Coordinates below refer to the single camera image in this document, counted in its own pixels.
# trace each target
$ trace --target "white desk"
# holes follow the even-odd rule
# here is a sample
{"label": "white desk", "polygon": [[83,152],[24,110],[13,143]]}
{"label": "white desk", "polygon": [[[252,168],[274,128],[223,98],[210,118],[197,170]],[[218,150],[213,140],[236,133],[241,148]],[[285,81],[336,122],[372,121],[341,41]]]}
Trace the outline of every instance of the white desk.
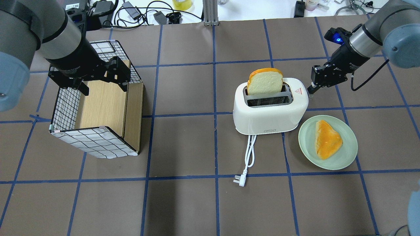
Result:
{"label": "white desk", "polygon": [[[130,0],[130,3],[133,6],[137,7],[146,7],[151,0]],[[164,2],[173,6],[172,0],[164,0]],[[203,2],[202,0],[192,0],[193,4],[188,12],[191,12],[197,16],[201,16]],[[381,8],[388,0],[374,0],[373,7]],[[118,8],[121,7],[123,1],[120,0]],[[225,5],[218,5],[218,16],[219,21],[244,21],[244,20],[259,20],[259,19],[273,19],[273,18],[293,18],[294,16],[294,6],[296,0],[228,0]],[[313,16],[333,16],[335,12],[346,5],[348,5],[348,0],[345,0],[342,4],[337,4],[334,0],[329,0],[328,7],[329,10],[324,10],[321,8],[316,8],[314,11],[305,11],[305,17]],[[152,3],[151,7],[165,7],[168,8],[166,4],[163,3]],[[372,11],[371,8],[364,7],[365,11]],[[170,10],[161,10],[164,14],[171,12]],[[356,15],[354,11],[351,10],[341,10],[339,15]],[[130,16],[124,10],[121,11],[120,16],[122,19],[133,21]],[[153,12],[148,13],[149,24],[157,24],[153,17]],[[200,22],[196,17],[182,13],[181,23],[197,23]]]}

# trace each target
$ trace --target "sticker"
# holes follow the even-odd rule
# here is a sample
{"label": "sticker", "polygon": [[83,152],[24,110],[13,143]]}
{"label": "sticker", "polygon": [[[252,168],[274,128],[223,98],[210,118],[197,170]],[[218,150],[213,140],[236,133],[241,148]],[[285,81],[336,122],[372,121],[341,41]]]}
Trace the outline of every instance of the sticker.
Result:
{"label": "sticker", "polygon": [[66,10],[70,9],[70,8],[79,8],[80,3],[75,3],[75,4],[68,4],[66,5]]}
{"label": "sticker", "polygon": [[300,94],[303,94],[302,93],[302,88],[296,89],[295,92],[300,93]]}

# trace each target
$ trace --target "cup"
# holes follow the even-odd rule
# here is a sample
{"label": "cup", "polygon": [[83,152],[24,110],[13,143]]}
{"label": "cup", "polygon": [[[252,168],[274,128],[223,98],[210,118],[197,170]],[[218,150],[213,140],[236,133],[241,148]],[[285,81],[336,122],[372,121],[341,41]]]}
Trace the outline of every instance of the cup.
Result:
{"label": "cup", "polygon": [[313,11],[318,5],[319,0],[306,0],[305,9]]}
{"label": "cup", "polygon": [[188,10],[192,5],[191,0],[172,0],[172,3],[175,10]]}

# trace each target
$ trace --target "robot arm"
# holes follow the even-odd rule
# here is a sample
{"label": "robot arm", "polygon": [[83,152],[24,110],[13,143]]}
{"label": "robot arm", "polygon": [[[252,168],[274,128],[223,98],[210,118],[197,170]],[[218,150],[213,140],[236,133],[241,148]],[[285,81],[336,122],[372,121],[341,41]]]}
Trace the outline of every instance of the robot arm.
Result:
{"label": "robot arm", "polygon": [[102,80],[127,91],[130,69],[118,57],[99,58],[84,35],[101,25],[87,17],[77,8],[64,11],[55,0],[0,1],[0,111],[19,102],[36,50],[51,63],[48,75],[61,88],[88,95],[83,81]]}
{"label": "robot arm", "polygon": [[309,94],[321,87],[331,87],[347,80],[382,48],[396,66],[420,66],[420,2],[418,0],[389,0],[365,24],[352,32],[331,28],[324,36],[341,44],[323,66],[312,67]]}

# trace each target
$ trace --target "white power cord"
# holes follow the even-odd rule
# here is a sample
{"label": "white power cord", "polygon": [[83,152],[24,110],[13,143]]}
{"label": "white power cord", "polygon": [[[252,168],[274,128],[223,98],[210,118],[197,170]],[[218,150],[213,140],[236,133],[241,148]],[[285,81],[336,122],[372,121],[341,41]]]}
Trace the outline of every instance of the white power cord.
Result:
{"label": "white power cord", "polygon": [[[252,167],[254,165],[255,161],[255,154],[254,154],[254,143],[257,140],[257,135],[248,135],[248,144],[247,144],[247,150],[245,152],[245,169],[242,172],[241,176],[235,176],[235,183],[238,183],[239,186],[243,187],[245,186],[245,179],[247,177],[248,168]],[[252,154],[252,161],[251,164],[249,164],[249,158]]]}

